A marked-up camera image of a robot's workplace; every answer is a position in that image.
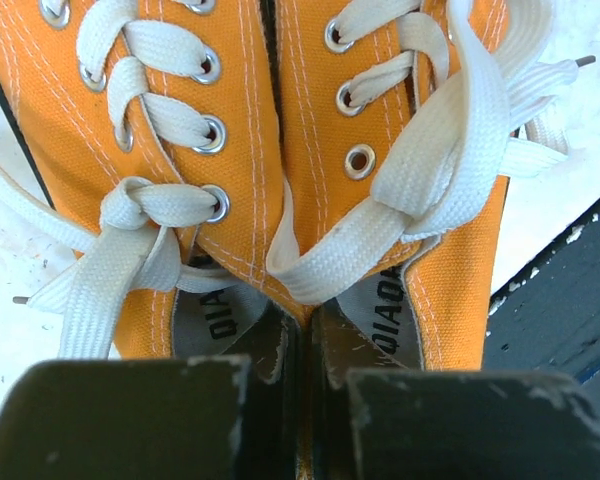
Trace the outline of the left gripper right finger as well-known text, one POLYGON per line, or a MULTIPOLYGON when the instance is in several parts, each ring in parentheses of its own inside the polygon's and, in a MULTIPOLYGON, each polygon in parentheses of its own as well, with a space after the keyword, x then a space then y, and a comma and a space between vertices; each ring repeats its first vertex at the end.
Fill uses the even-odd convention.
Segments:
POLYGON ((405 369, 332 302, 312 327, 312 478, 600 479, 600 419, 572 378, 405 369))

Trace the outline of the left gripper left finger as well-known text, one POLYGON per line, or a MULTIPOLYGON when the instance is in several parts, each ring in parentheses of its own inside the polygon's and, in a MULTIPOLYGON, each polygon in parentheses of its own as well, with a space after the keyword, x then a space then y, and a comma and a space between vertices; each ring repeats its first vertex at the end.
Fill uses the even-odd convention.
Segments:
POLYGON ((269 308, 221 355, 38 363, 0 410, 0 479, 290 479, 297 332, 269 308))

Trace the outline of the orange canvas sneaker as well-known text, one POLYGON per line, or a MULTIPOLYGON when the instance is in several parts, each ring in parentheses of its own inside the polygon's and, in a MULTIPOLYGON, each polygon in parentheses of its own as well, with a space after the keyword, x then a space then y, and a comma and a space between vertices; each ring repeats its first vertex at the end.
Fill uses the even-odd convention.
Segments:
POLYGON ((49 195, 0 200, 76 253, 24 298, 63 359, 213 355, 272 305, 283 163, 256 1, 0 1, 0 87, 49 195))
POLYGON ((284 198, 268 273, 303 305, 334 300, 391 362, 428 370, 482 364, 489 284, 505 182, 562 163, 556 111, 580 62, 542 61, 552 1, 351 1, 326 24, 342 55, 393 27, 399 49, 338 89, 339 118, 413 88, 409 120, 378 159, 369 192, 308 250, 284 198))

